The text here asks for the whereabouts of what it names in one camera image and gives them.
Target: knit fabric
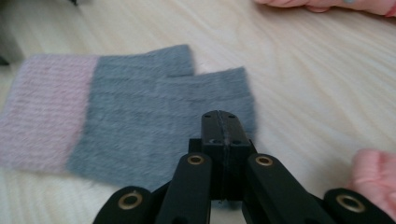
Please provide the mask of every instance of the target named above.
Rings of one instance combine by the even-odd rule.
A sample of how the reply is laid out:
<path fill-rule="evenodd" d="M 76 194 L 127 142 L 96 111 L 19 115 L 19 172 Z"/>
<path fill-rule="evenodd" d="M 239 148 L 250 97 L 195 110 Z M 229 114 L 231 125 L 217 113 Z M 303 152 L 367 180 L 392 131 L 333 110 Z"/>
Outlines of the knit fabric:
<path fill-rule="evenodd" d="M 0 165 L 64 171 L 82 130 L 96 56 L 36 55 L 25 61 L 0 117 Z"/>
<path fill-rule="evenodd" d="M 67 163 L 72 173 L 154 190 L 172 178 L 189 139 L 200 137 L 204 113 L 235 113 L 254 131 L 245 69 L 181 77 L 137 64 L 99 62 L 84 132 Z"/>
<path fill-rule="evenodd" d="M 348 187 L 396 221 L 396 153 L 362 149 L 353 159 Z"/>

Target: wood grain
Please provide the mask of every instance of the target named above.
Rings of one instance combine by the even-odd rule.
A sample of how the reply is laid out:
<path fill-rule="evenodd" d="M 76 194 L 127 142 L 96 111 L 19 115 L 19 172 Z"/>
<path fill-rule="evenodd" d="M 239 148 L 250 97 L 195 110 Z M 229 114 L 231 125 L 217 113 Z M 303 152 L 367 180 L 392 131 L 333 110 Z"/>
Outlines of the wood grain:
<path fill-rule="evenodd" d="M 257 105 L 257 149 L 278 157 L 319 197 L 345 185 L 358 149 L 396 151 L 394 19 L 249 0 L 81 0 L 79 7 L 13 0 L 0 13 L 22 58 L 189 44 L 198 73 L 245 66 Z M 0 105 L 20 63 L 0 68 Z M 90 223 L 116 189 L 0 169 L 1 223 Z M 243 223 L 240 211 L 216 207 L 212 223 Z"/>

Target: pink cloth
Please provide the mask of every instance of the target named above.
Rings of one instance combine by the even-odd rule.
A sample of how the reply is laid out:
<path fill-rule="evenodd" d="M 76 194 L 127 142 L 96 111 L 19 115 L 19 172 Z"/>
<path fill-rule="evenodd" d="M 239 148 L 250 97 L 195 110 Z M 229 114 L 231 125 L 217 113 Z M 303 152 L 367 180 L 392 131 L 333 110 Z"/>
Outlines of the pink cloth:
<path fill-rule="evenodd" d="M 324 12 L 331 7 L 345 7 L 364 10 L 377 15 L 395 16 L 395 0 L 254 0 L 271 7 L 301 7 L 316 12 Z"/>
<path fill-rule="evenodd" d="M 0 117 L 0 165 L 61 173 L 85 120 L 96 56 L 36 55 Z"/>
<path fill-rule="evenodd" d="M 396 153 L 360 150 L 348 188 L 360 193 L 396 221 Z"/>

